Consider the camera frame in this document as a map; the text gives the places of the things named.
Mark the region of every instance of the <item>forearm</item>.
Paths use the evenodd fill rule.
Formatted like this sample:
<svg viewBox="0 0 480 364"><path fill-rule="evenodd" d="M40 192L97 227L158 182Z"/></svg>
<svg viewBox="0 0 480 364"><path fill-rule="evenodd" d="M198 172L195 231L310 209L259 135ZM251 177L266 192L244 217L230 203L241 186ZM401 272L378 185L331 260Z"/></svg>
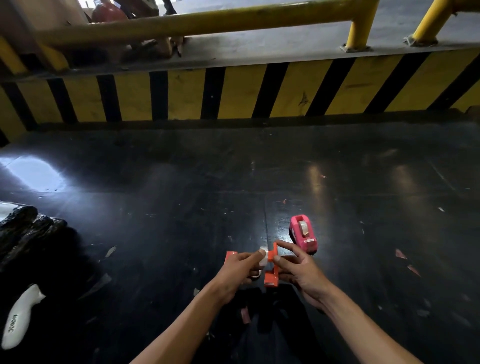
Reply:
<svg viewBox="0 0 480 364"><path fill-rule="evenodd" d="M218 289L210 282L131 364L190 363L221 307Z"/></svg>
<svg viewBox="0 0 480 364"><path fill-rule="evenodd" d="M421 363L379 328L339 288L333 287L323 303L325 313L362 364Z"/></svg>

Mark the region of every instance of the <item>yellow railing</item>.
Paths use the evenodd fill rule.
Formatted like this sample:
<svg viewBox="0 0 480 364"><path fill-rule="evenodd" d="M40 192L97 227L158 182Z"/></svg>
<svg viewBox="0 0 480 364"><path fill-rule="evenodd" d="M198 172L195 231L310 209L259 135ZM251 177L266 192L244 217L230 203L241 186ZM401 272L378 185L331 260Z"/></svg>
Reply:
<svg viewBox="0 0 480 364"><path fill-rule="evenodd" d="M415 33L406 38L413 47L429 47L438 43L437 35L450 16L457 12L480 12L479 0L434 0Z"/></svg>
<svg viewBox="0 0 480 364"><path fill-rule="evenodd" d="M65 26L35 32L42 57L55 71L68 63L61 53L67 49L130 44L171 36L195 36L246 30L352 21L342 49L364 51L379 0L317 0L142 18L124 22Z"/></svg>

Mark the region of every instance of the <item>yellow and black striped curb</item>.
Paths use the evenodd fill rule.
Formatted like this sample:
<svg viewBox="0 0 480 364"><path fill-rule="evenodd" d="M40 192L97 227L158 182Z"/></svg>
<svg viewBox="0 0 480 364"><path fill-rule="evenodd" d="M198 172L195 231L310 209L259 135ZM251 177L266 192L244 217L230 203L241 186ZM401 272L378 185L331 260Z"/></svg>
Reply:
<svg viewBox="0 0 480 364"><path fill-rule="evenodd" d="M225 120L480 105L480 49L2 83L3 144L42 123Z"/></svg>

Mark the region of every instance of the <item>gray concrete floor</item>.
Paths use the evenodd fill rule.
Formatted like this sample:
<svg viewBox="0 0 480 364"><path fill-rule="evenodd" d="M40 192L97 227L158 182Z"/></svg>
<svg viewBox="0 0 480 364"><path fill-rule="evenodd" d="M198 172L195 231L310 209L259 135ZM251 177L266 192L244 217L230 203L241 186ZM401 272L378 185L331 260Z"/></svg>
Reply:
<svg viewBox="0 0 480 364"><path fill-rule="evenodd" d="M193 13L275 3L280 1L182 0L174 6L178 13ZM432 50L410 48L403 43L403 38L415 31L431 3L430 0L381 0L369 38L373 52L368 55ZM156 66L194 68L356 57L357 54L346 54L339 48L346 42L349 29L350 22L344 22L193 36L185 45L182 58L175 56L157 62ZM441 30L436 49L478 47L479 35L480 14L459 13Z"/></svg>

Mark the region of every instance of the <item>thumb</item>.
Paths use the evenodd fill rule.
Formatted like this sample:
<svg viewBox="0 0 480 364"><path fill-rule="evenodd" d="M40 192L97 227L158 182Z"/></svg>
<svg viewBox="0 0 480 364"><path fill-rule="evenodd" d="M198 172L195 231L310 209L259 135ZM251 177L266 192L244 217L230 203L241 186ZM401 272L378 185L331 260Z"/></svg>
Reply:
<svg viewBox="0 0 480 364"><path fill-rule="evenodd" d="M275 255L273 258L273 261L276 265L278 265L280 268L285 269L289 271L290 273L293 274L293 271L295 270L295 263L289 262L285 258L282 258L278 255Z"/></svg>
<svg viewBox="0 0 480 364"><path fill-rule="evenodd" d="M254 267L260 261L265 257L266 251L263 249L260 249L258 252L253 253L251 256L249 256L247 259L244 260L245 265L248 267Z"/></svg>

